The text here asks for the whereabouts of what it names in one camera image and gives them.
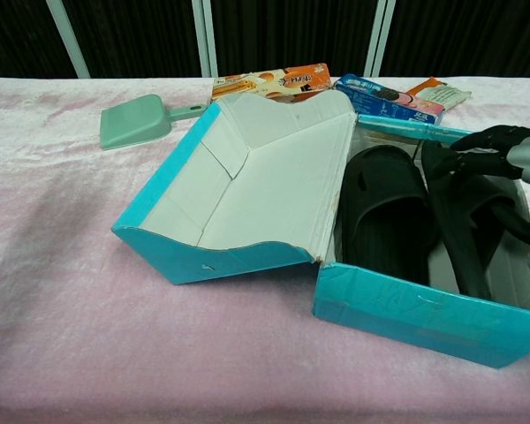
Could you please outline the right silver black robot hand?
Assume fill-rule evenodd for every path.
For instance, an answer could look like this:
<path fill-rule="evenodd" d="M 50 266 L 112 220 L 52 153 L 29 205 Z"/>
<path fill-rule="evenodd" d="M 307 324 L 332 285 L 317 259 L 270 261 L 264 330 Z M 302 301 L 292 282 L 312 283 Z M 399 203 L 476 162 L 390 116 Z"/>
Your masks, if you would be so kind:
<path fill-rule="evenodd" d="M 495 125 L 454 142 L 443 170 L 522 180 L 530 185 L 530 128 Z M 491 214 L 516 239 L 530 246 L 530 223 L 494 201 Z"/>

